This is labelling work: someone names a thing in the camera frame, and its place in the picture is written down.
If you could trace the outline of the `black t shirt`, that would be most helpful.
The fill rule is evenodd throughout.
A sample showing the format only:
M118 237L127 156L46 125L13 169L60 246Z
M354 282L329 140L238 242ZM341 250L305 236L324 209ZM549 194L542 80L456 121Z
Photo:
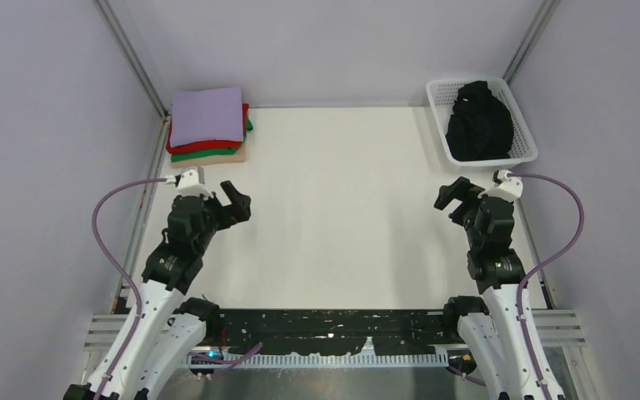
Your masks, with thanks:
M487 82L470 82L458 89L446 139L460 162L508 158L514 139L512 116Z

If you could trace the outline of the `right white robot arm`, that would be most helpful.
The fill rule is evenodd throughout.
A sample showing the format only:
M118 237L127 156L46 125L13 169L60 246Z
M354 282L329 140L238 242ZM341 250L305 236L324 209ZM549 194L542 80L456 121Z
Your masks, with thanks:
M564 399L538 336L523 263L512 247L517 178L490 189L465 177L440 187L434 207L445 209L467 236L467 270L476 296L450 297L442 309L444 329L462 340L481 372L491 399Z

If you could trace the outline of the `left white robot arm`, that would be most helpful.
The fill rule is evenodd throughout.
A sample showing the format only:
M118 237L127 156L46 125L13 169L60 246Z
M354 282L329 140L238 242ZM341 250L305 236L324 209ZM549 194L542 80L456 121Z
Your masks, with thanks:
M185 296L213 236L250 219L251 198L230 181L220 184L227 205L201 183L185 184L182 176L164 181L178 194L141 284L130 285L134 306L104 359L85 383L69 386L66 399L158 398L219 313L218 305Z

